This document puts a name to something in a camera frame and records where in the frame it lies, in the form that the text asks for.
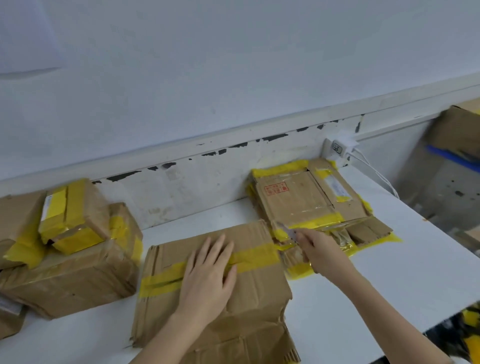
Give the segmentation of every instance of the hand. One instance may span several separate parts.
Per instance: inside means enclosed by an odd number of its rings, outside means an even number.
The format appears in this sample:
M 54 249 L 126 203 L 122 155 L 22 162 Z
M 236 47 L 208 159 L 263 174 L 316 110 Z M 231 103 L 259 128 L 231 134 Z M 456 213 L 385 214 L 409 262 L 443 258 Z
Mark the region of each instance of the hand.
M 230 242 L 221 251 L 224 240 L 225 235 L 222 235 L 210 247 L 211 239 L 207 238 L 196 259 L 195 251 L 188 258 L 183 276 L 176 313 L 189 316 L 201 330 L 220 315 L 237 281 L 235 265 L 223 282 L 223 273 L 233 250 L 233 242 Z
M 310 229 L 295 229 L 295 233 L 297 242 L 315 273 L 320 273 L 336 286 L 352 274 L 358 274 L 348 256 L 331 236 Z

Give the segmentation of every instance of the white tabletop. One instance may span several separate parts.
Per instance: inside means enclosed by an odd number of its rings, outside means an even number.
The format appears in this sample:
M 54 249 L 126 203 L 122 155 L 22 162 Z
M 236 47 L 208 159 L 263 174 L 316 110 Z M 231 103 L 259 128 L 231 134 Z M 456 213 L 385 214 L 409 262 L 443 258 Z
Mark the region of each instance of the white tabletop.
M 352 257 L 373 286 L 425 331 L 480 300 L 480 259 L 353 167 L 341 174 L 403 243 L 385 243 Z M 254 221 L 247 199 L 144 230 L 154 244 Z M 322 276 L 291 281 L 286 322 L 303 364 L 370 363 L 382 351 L 350 301 Z M 17 335 L 0 340 L 2 363 L 126 364 L 136 296 L 46 321 L 29 313 Z

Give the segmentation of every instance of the left hand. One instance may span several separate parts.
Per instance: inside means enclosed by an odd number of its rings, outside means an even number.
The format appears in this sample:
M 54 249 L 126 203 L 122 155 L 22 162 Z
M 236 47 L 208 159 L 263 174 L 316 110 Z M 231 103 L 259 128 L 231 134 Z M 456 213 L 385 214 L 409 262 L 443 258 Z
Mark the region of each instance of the left hand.
M 237 266 L 233 266 L 223 282 L 233 250 L 230 242 L 221 251 L 224 240 L 222 235 L 210 247 L 211 239 L 207 238 L 198 254 L 194 251 L 187 261 L 176 313 L 188 316 L 201 330 L 220 315 L 237 281 Z

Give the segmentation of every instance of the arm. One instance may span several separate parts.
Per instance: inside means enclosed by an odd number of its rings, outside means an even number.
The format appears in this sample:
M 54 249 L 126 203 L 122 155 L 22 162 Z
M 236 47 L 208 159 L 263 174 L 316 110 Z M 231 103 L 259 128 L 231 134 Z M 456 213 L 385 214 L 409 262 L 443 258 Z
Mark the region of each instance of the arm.
M 210 247 L 210 238 L 188 261 L 177 310 L 131 364 L 178 364 L 205 327 L 227 305 L 237 279 L 237 267 L 223 273 L 233 250 L 230 242 L 222 251 L 222 235 Z
M 355 269 L 332 237 L 308 229 L 296 232 L 297 241 L 313 270 L 325 276 L 352 301 L 390 363 L 452 363 Z

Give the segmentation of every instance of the black paint marks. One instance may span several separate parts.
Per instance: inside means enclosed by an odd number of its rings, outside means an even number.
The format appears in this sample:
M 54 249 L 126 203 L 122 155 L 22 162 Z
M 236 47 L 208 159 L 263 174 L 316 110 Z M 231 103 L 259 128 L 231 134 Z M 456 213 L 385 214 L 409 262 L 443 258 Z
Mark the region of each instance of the black paint marks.
M 284 136 L 288 136 L 288 134 L 283 133 L 283 134 L 272 135 L 272 136 L 268 136 L 266 138 L 262 138 L 262 140 L 265 140 L 267 142 L 271 142 L 272 140 L 283 138 Z
M 234 146 L 229 146 L 229 148 L 240 148 L 241 146 L 247 146 L 248 142 L 236 144 Z
M 164 163 L 162 164 L 162 168 L 164 169 L 169 169 L 171 166 L 175 166 L 177 163 L 176 162 L 169 162 L 169 163 Z
M 123 174 L 118 174 L 116 176 L 108 177 L 107 180 L 112 181 L 112 182 L 116 182 L 116 181 L 123 180 L 124 178 L 127 178 L 128 176 L 131 176 L 132 174 L 136 174 L 136 173 L 140 173 L 140 172 L 141 172 L 141 170 L 134 170 L 133 172 L 127 172 L 127 173 L 123 173 Z

